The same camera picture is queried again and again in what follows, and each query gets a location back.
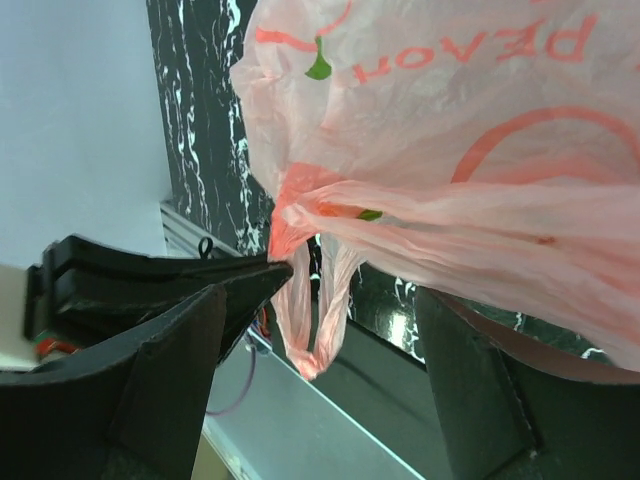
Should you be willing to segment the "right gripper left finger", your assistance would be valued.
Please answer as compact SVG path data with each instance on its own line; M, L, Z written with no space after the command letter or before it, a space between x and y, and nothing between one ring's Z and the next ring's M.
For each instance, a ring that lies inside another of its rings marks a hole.
M96 346L1 375L4 479L188 479L221 345L210 286Z

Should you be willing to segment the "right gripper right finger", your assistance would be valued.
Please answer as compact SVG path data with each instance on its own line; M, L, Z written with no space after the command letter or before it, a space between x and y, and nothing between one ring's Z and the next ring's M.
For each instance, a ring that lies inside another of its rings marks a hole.
M456 479L636 479L639 375L420 288L416 321Z

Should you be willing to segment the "pink plastic bag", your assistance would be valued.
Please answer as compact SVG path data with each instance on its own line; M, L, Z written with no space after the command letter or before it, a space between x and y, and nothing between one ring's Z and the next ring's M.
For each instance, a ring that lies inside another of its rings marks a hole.
M637 2L260 1L231 80L304 378L363 263L638 368Z

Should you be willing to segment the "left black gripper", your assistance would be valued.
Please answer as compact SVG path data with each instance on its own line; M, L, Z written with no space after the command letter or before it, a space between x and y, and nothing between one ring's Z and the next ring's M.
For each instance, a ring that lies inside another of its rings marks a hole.
M220 359L292 277L265 255L167 258L115 250L70 235L45 248L27 270L24 336L87 347L160 315L210 285L226 292Z

